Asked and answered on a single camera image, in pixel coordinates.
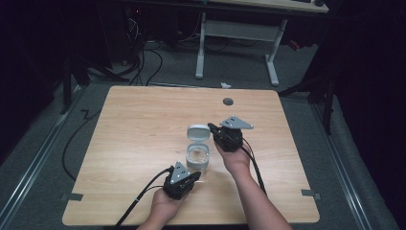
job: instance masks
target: person's left hand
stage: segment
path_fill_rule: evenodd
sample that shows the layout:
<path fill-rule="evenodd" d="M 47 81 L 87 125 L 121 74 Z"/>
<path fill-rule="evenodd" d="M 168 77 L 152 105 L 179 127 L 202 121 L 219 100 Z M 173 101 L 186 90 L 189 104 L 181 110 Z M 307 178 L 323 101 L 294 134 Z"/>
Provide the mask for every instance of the person's left hand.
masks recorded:
<path fill-rule="evenodd" d="M 187 196 L 184 195 L 182 199 L 177 200 L 169 198 L 164 190 L 157 190 L 153 195 L 151 211 L 146 222 L 137 229 L 162 229 L 176 216 Z"/>

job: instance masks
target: hand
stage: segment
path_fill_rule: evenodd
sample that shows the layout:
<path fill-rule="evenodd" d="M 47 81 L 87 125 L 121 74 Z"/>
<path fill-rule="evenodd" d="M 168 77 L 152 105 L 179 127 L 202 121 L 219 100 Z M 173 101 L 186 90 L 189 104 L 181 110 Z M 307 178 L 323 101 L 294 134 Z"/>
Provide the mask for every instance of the hand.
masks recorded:
<path fill-rule="evenodd" d="M 217 143 L 214 143 L 220 155 L 223 157 L 224 166 L 230 172 L 230 174 L 236 178 L 242 174 L 250 174 L 250 158 L 247 153 L 242 149 L 237 149 L 236 151 L 229 152 L 224 151 Z"/>
<path fill-rule="evenodd" d="M 188 195 L 183 196 L 180 200 L 172 199 L 167 196 L 164 190 L 159 189 L 155 192 L 152 199 L 151 211 L 147 220 L 138 227 L 138 230 L 162 229 L 171 219 L 173 219 L 183 201 Z"/>

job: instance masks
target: light wood surface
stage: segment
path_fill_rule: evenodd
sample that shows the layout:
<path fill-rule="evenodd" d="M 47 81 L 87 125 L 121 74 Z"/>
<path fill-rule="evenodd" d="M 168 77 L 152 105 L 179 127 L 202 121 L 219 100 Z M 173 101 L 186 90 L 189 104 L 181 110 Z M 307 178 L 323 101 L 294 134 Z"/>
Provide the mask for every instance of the light wood surface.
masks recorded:
<path fill-rule="evenodd" d="M 322 7 L 311 3 L 303 3 L 292 0 L 210 0 L 210 2 L 247 5 L 252 7 L 263 7 L 280 10 L 289 10 L 297 12 L 328 12 L 328 7 L 324 4 Z"/>
<path fill-rule="evenodd" d="M 223 104 L 232 98 L 231 106 Z M 66 225 L 114 225 L 160 171 L 186 166 L 190 125 L 219 123 L 232 115 L 250 123 L 243 136 L 252 146 L 269 198 L 289 222 L 319 219 L 278 94 L 271 90 L 113 86 L 80 168 Z M 233 178 L 214 147 L 209 166 L 169 224 L 245 223 Z M 154 185 L 163 185 L 161 176 Z M 252 175 L 257 178 L 252 168 Z M 149 213 L 147 192 L 124 224 L 140 224 Z"/>

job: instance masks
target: forearm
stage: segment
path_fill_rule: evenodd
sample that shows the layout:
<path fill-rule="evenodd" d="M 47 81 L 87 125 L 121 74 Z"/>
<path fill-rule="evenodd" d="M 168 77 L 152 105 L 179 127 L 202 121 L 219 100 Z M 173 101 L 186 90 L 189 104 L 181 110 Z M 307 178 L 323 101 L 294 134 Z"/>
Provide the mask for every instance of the forearm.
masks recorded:
<path fill-rule="evenodd" d="M 282 214 L 249 173 L 235 177 L 245 217 L 251 230 L 291 229 Z"/>
<path fill-rule="evenodd" d="M 162 221 L 148 217 L 147 220 L 137 228 L 137 230 L 161 230 L 164 226 L 165 223 Z"/>

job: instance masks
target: black backdrop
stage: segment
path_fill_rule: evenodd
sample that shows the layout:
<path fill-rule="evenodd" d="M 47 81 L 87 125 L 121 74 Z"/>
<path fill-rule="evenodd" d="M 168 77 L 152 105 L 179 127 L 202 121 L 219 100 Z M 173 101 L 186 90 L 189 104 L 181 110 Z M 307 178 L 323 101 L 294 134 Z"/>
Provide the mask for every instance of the black backdrop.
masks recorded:
<path fill-rule="evenodd" d="M 345 0 L 338 15 L 355 20 L 329 28 L 304 82 L 336 76 L 335 94 L 353 140 L 406 229 L 406 3 Z"/>
<path fill-rule="evenodd" d="M 3 162 L 61 78 L 60 18 L 45 1 L 0 2 L 0 157 Z"/>

